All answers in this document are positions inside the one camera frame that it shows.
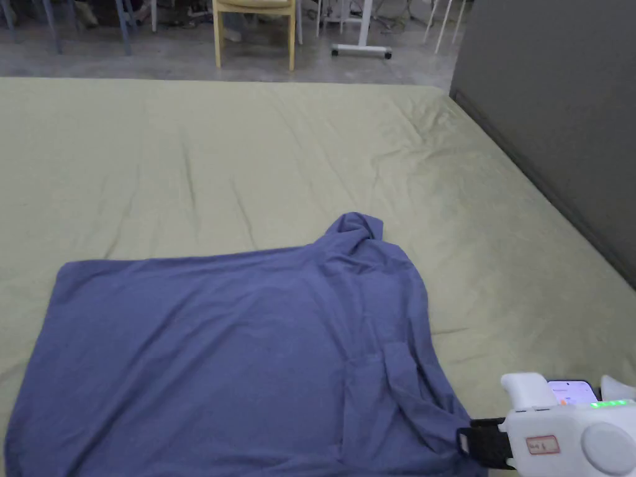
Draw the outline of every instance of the chair leg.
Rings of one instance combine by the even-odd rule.
[[[340,34],[342,35],[342,27],[345,25],[345,3],[346,0],[340,0]]]
[[[44,14],[44,12],[42,12],[42,6],[38,2],[38,0],[31,0],[31,3],[33,4],[33,8],[35,9],[38,21],[40,21],[40,22],[46,21],[45,20],[45,16],[46,15]]]
[[[296,30],[298,33],[298,44],[303,44],[303,2],[296,0]]]
[[[457,25],[455,26],[455,33],[453,33],[453,41],[451,45],[455,44],[455,39],[457,39],[457,32],[459,32],[459,25],[462,24],[462,16],[464,14],[464,8],[466,7],[466,0],[462,0],[462,8],[459,9],[459,17],[457,17]]]
[[[294,61],[296,60],[296,12],[292,11],[289,16],[289,70],[294,71]]]
[[[127,56],[131,56],[132,50],[130,49],[130,39],[128,38],[128,27],[126,26],[126,16],[123,11],[123,3],[121,0],[115,0],[115,5],[117,5],[117,14],[120,18],[120,29],[121,36],[123,38],[123,49],[126,51]]]
[[[130,17],[132,30],[137,33],[137,19],[135,18],[135,11],[132,9],[132,3],[130,2],[130,0],[126,0],[126,10],[128,10],[128,16]]]
[[[55,29],[55,18],[53,17],[53,7],[51,6],[51,0],[43,0],[44,11],[46,12],[46,19],[48,21],[48,27],[51,30],[51,36],[53,36],[53,42],[55,43],[55,49],[59,55],[62,54],[62,44],[60,43],[60,37],[57,36],[57,30]]]
[[[433,2],[433,8],[431,8],[431,16],[429,17],[429,22],[426,24],[426,31],[424,32],[424,39],[422,40],[422,44],[426,43],[426,39],[429,36],[429,30],[431,29],[431,25],[433,24],[433,16],[435,15],[435,10],[437,10],[437,5],[439,5],[439,0],[431,0]]]
[[[320,19],[322,18],[322,0],[318,0],[318,14],[316,15],[316,38],[320,36]]]
[[[444,21],[441,23],[441,30],[439,31],[438,36],[438,44],[435,47],[435,54],[439,51],[439,44],[441,43],[441,38],[444,36],[444,28],[446,28],[446,21],[448,20],[448,14],[450,13],[450,6],[453,4],[453,0],[448,0],[448,6],[446,7],[446,14],[444,15]]]
[[[15,36],[15,26],[13,25],[13,12],[11,10],[11,3],[9,0],[1,0],[2,1],[2,10],[4,12],[4,18],[6,19],[6,25],[9,27],[9,33],[11,34],[11,39],[14,43],[18,42],[18,39]]]
[[[221,40],[221,49],[225,48],[225,24],[223,23],[224,13],[219,12],[219,39]]]
[[[71,19],[71,25],[75,29],[75,33],[79,33],[80,30],[78,29],[78,20],[77,20],[77,16],[75,15],[75,0],[68,0],[68,5],[69,5],[69,18]]]
[[[157,33],[157,0],[150,2],[150,18],[153,24],[153,33]]]
[[[212,2],[212,15],[214,16],[214,59],[216,60],[216,67],[221,67],[221,24],[218,7],[216,2]]]

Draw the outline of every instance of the stand base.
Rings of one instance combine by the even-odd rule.
[[[392,50],[390,46],[343,45],[341,43],[333,43],[331,45],[331,56],[337,57],[340,52],[383,53],[384,57],[387,60],[390,59],[392,56]]]

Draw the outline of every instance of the mattress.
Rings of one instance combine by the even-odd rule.
[[[636,384],[634,290],[441,90],[4,78],[0,120],[2,429],[64,263],[303,245],[348,211],[417,267],[472,416],[510,371]]]

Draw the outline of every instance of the round button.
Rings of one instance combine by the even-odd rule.
[[[590,464],[604,474],[623,476],[636,468],[636,443],[613,424],[589,426],[583,432],[581,446]]]

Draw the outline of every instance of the green led light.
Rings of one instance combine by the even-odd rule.
[[[601,401],[599,403],[591,403],[593,408],[606,408],[608,406],[626,406],[630,404],[630,401]]]

